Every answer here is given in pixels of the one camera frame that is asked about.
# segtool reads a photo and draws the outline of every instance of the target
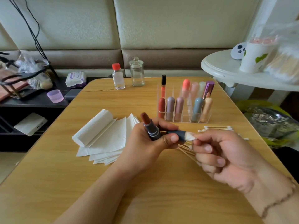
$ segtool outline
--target purple cup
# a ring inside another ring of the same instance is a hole
[[[51,90],[50,92],[47,93],[47,96],[50,98],[50,100],[53,103],[61,102],[64,99],[60,90]]]

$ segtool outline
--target wooden table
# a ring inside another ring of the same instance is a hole
[[[181,86],[185,78],[168,77]],[[189,77],[190,81],[211,80]],[[146,78],[143,87],[115,90],[112,79],[97,79],[70,103],[0,186],[0,223],[47,224],[54,221],[108,168],[76,157],[71,137],[102,109],[114,117],[146,111],[156,116],[157,84]],[[246,118],[216,83],[210,125],[230,125],[272,165],[290,176]],[[206,124],[181,123],[196,132]],[[237,190],[213,181],[179,150],[165,150],[155,166],[137,177],[118,208],[115,223],[262,223]]]

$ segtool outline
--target white side table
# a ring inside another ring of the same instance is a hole
[[[230,56],[229,50],[215,52],[205,57],[201,62],[201,67],[207,73],[213,75],[218,82],[223,82],[228,87],[226,92],[231,96],[237,84],[248,86],[249,93],[245,93],[243,99],[249,98],[254,87],[278,90],[274,91],[270,96],[269,101],[274,101],[279,105],[290,91],[299,91],[299,85],[290,85],[279,81],[268,73],[249,74],[239,70],[241,60],[234,60]]]

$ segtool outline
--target forearm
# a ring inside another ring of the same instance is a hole
[[[53,224],[111,223],[129,181],[112,165]]]
[[[265,207],[285,198],[292,192],[292,187],[292,182],[271,166],[259,174],[252,191],[245,197],[261,216]],[[289,199],[269,208],[263,221],[267,224],[298,223],[298,208],[299,193],[296,189]]]

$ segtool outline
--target person's left hand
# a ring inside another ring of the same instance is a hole
[[[178,129],[178,126],[161,118],[154,118],[152,121],[162,131]],[[178,135],[174,133],[163,135],[160,139],[152,141],[143,123],[138,123],[134,126],[123,152],[113,166],[127,177],[133,178],[138,173],[149,169],[164,149],[177,148],[178,145],[175,144],[177,141]]]

